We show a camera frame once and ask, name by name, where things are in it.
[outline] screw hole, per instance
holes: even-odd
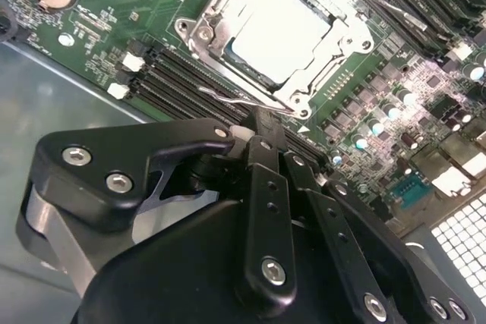
[[[339,239],[340,239],[341,241],[343,241],[344,243],[348,243],[348,242],[349,242],[349,239],[348,239],[348,237],[346,237],[346,235],[345,235],[345,234],[343,234],[343,233],[338,233],[338,235],[337,235],[337,236],[338,236],[338,237],[339,237]]]
[[[277,214],[279,212],[279,207],[274,203],[268,203],[267,209],[272,212],[273,214]]]
[[[363,47],[363,49],[366,51],[367,49],[370,49],[370,47],[371,47],[371,42],[370,42],[370,41],[364,41],[364,42],[361,44],[361,47]]]
[[[275,183],[273,183],[272,181],[268,181],[267,183],[267,186],[269,189],[271,189],[272,191],[277,191],[279,188],[275,185]]]
[[[332,210],[331,208],[329,208],[327,210],[327,212],[329,213],[329,215],[331,215],[333,218],[336,218],[337,217],[337,214],[334,210]]]

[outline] gray metal panel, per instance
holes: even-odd
[[[403,238],[405,242],[421,244],[424,249],[413,251],[468,305],[478,323],[486,318],[486,307],[469,287],[459,270],[444,252],[431,230],[422,225]]]
[[[36,142],[53,131],[149,121],[29,50],[0,45],[0,322],[69,322],[79,303],[69,278],[15,236]]]

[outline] screw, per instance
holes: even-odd
[[[197,31],[197,35],[203,41],[209,41],[211,38],[213,38],[213,31],[209,27],[201,27]]]
[[[280,263],[271,258],[267,258],[262,262],[261,272],[272,285],[282,286],[286,281],[285,270]]]
[[[303,166],[305,165],[305,162],[303,159],[301,159],[299,156],[293,156],[292,159],[294,160],[294,162],[299,165],[299,166]]]
[[[214,133],[216,133],[221,138],[226,138],[228,136],[228,134],[223,129],[219,129],[219,128],[216,128],[214,130]]]
[[[440,305],[440,303],[437,300],[435,300],[432,297],[431,297],[431,306],[442,319],[447,319],[447,311],[443,308],[442,305]]]
[[[62,159],[69,165],[84,166],[91,162],[91,154],[80,147],[69,147],[62,151]]]
[[[347,195],[348,192],[346,191],[346,189],[340,185],[340,184],[334,184],[334,187],[336,188],[337,192],[340,193],[341,195]]]
[[[454,313],[456,313],[459,318],[465,320],[466,316],[464,310],[455,301],[449,300],[449,305],[450,307],[452,307]]]
[[[379,322],[387,321],[387,311],[383,304],[373,295],[367,293],[364,296],[364,305],[372,316]]]
[[[366,51],[367,49],[369,49],[371,47],[371,42],[370,41],[364,41],[361,46],[363,47],[363,49]]]
[[[111,174],[106,178],[106,186],[116,193],[127,193],[134,185],[128,176]]]
[[[264,149],[268,149],[269,151],[272,149],[272,146],[265,140],[262,140],[260,142],[260,145],[264,148]]]

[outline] metal bracket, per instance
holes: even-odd
[[[99,233],[45,201],[35,187],[30,193],[26,217],[30,227],[49,242],[81,297],[95,274],[111,258],[134,245],[131,229]]]

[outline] chip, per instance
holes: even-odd
[[[379,93],[383,91],[388,91],[390,88],[385,80],[381,76],[375,76],[371,81],[370,85]]]
[[[387,132],[381,132],[381,134],[378,136],[378,138],[380,138],[383,142],[385,140],[388,140],[388,138],[390,138],[391,136],[387,133]]]
[[[420,121],[418,121],[418,124],[420,124],[421,127],[427,127],[430,121],[426,119],[426,117],[423,117]]]
[[[356,96],[363,101],[364,104],[376,104],[377,99],[374,97],[373,93],[367,89],[361,89],[358,91]]]
[[[383,165],[381,165],[379,162],[375,162],[374,165],[371,166],[372,171],[379,171],[383,168]]]
[[[363,108],[354,100],[351,100],[346,106],[346,110],[353,115],[360,115]]]
[[[387,79],[400,80],[402,78],[402,72],[391,63],[387,64],[381,72]]]
[[[349,127],[353,123],[353,120],[343,112],[337,113],[336,117],[334,117],[336,123],[342,125],[344,128]]]
[[[323,131],[325,134],[327,134],[329,137],[336,139],[339,137],[341,134],[341,131],[337,128],[334,127],[332,124],[327,124],[324,128]]]
[[[427,85],[430,86],[430,87],[432,87],[432,88],[434,88],[438,84],[440,84],[440,82],[441,82],[441,79],[440,78],[438,78],[437,76],[433,76],[430,79],[428,79]]]

